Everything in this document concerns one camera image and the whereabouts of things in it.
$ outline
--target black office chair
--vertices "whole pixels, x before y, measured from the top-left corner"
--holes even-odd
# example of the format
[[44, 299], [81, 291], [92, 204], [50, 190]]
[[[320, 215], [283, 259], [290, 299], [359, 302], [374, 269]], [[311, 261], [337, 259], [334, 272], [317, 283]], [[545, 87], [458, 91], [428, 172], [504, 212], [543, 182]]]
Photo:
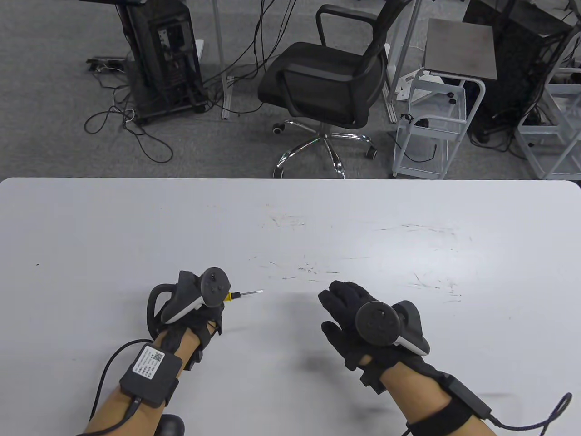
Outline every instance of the black office chair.
[[[369, 146], [368, 158], [377, 150], [366, 135], [332, 133], [331, 126], [362, 128], [367, 124], [369, 108], [380, 96], [386, 79], [387, 32], [400, 12], [411, 0], [387, 0], [378, 16], [358, 10], [323, 5], [316, 15], [321, 45], [297, 42], [287, 48], [267, 69], [258, 89], [258, 98], [271, 105], [286, 108], [293, 117], [306, 117], [320, 122], [318, 130], [295, 120], [275, 124], [274, 133], [281, 133], [286, 124], [300, 127], [315, 137], [284, 153], [272, 176], [282, 178], [283, 164], [310, 145], [322, 142], [335, 166], [345, 178], [341, 159], [331, 139], [356, 140]], [[373, 40], [363, 55], [327, 47], [321, 24], [322, 14], [336, 15], [369, 23]]]

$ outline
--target black glove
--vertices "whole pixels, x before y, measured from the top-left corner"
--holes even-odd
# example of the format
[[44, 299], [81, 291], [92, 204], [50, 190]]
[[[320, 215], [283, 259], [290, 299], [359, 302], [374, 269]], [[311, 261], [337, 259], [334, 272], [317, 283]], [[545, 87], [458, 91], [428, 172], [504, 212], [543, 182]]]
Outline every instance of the black glove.
[[147, 324], [149, 334], [153, 339], [157, 338], [157, 336], [164, 330], [168, 328], [190, 328], [194, 333], [198, 334], [198, 331], [201, 329], [207, 330], [208, 323], [213, 323], [216, 326], [216, 332], [218, 335], [222, 334], [222, 311], [224, 310], [224, 303], [220, 306], [215, 308], [209, 308], [203, 305], [198, 310], [192, 310], [187, 315], [183, 316], [175, 323], [171, 324], [164, 324], [161, 320], [161, 315], [163, 309], [168, 305], [169, 301], [167, 301], [160, 311], [154, 315], [153, 311], [155, 309], [155, 302], [157, 301], [157, 297], [164, 293], [164, 292], [173, 292], [175, 291], [175, 284], [163, 284], [158, 285], [153, 288], [148, 300], [148, 307], [147, 307]]
[[[355, 368], [364, 370], [361, 381], [364, 385], [370, 385], [375, 392], [380, 394], [385, 387], [379, 382], [379, 378], [386, 369], [391, 368], [397, 362], [413, 369], [419, 374], [431, 377], [436, 381], [444, 374], [428, 365], [424, 360], [401, 346], [379, 347], [365, 342], [355, 328], [355, 315], [363, 304], [376, 301], [369, 292], [361, 286], [351, 282], [334, 281], [319, 294], [319, 301], [323, 307], [337, 321], [337, 326], [332, 321], [325, 321], [321, 325], [323, 333], [331, 345], [345, 359], [345, 366], [354, 371]], [[365, 355], [372, 357], [372, 362], [365, 366], [360, 365], [361, 358]]]
[[[147, 326], [149, 334], [153, 339], [156, 339], [162, 331], [167, 330], [167, 335], [162, 341], [162, 349], [172, 353], [175, 353], [180, 347], [181, 339], [187, 328], [192, 330], [194, 334], [198, 336], [200, 339], [200, 345], [196, 348], [196, 351], [190, 357], [184, 368], [186, 371], [190, 371], [194, 363], [199, 363], [202, 360], [202, 351], [208, 345], [214, 334], [216, 334], [216, 332], [218, 335], [222, 334], [222, 311], [224, 310], [224, 303], [215, 308], [209, 308], [206, 305], [203, 305], [198, 310], [190, 311], [175, 323], [164, 324], [161, 320], [162, 311], [169, 304], [169, 301], [163, 305], [156, 315], [154, 314], [155, 303], [160, 294], [164, 292], [175, 292], [175, 287], [175, 284], [163, 284], [153, 288], [149, 294], [147, 304]], [[212, 335], [210, 335], [207, 328], [209, 323], [214, 324], [216, 328]]]

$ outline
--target screwdriver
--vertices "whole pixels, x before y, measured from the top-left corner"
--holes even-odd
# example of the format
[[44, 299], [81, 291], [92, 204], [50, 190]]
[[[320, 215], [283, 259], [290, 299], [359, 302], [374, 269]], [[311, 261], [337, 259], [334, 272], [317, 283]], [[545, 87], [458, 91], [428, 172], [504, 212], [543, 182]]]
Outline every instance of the screwdriver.
[[259, 290], [259, 291], [252, 291], [252, 292], [230, 292], [226, 298], [224, 298], [224, 301], [232, 301], [232, 300], [236, 300], [244, 295], [252, 295], [252, 294], [262, 294], [263, 290]]

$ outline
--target chrome chair base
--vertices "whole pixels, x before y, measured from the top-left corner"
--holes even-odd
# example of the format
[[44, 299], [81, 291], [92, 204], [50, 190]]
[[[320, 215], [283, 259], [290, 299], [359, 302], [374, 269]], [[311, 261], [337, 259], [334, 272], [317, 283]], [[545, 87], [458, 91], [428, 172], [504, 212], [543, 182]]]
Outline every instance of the chrome chair base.
[[293, 156], [295, 156], [297, 153], [299, 153], [302, 150], [305, 150], [306, 148], [310, 147], [311, 145], [314, 145], [317, 143], [323, 144], [325, 146], [325, 149], [329, 153], [329, 157], [331, 158], [331, 161], [333, 161], [333, 167], [335, 168], [335, 172], [339, 175], [340, 178], [345, 178], [345, 168], [343, 167], [343, 162], [341, 162], [341, 158], [339, 157], [339, 155], [335, 152], [335, 149], [333, 148], [332, 140], [353, 140], [353, 141], [365, 142], [368, 145], [368, 149], [367, 149], [367, 152], [365, 153], [365, 157], [373, 160], [373, 159], [375, 159], [375, 156], [377, 155], [377, 149], [374, 147], [373, 142], [371, 141], [369, 136], [359, 135], [359, 134], [355, 134], [355, 133], [334, 133], [334, 132], [331, 132], [331, 125], [330, 124], [321, 123], [321, 125], [319, 126], [319, 130], [316, 130], [310, 126], [307, 126], [306, 124], [299, 123], [296, 120], [290, 119], [290, 120], [285, 120], [284, 123], [275, 124], [272, 127], [273, 133], [275, 133], [275, 134], [282, 133], [287, 124], [291, 125], [291, 126], [296, 126], [296, 127], [301, 128], [303, 130], [306, 130], [310, 133], [315, 134], [315, 136], [310, 138], [308, 141], [303, 142], [302, 144], [297, 145], [296, 147], [285, 152], [281, 156], [280, 160], [278, 161], [277, 165], [274, 168], [274, 171], [272, 172], [273, 178], [283, 178], [283, 176], [284, 176], [284, 168], [283, 168], [284, 163], [287, 160], [289, 160], [290, 158], [292, 158]]

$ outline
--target chair seat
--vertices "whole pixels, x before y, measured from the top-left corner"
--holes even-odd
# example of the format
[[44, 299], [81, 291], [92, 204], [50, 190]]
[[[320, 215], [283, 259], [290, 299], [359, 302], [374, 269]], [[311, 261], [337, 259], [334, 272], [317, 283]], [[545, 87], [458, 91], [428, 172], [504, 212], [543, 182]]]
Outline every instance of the chair seat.
[[[336, 74], [353, 74], [361, 56], [323, 45], [297, 42], [287, 48], [267, 69], [258, 89], [259, 99], [267, 104], [286, 108], [276, 82], [276, 74], [286, 65], [295, 63]], [[358, 98], [371, 106], [381, 93], [383, 74], [381, 62], [375, 62], [365, 82], [358, 87]], [[345, 84], [322, 81], [312, 77], [288, 74], [286, 82], [297, 108], [309, 118], [325, 123], [351, 124], [351, 96]]]

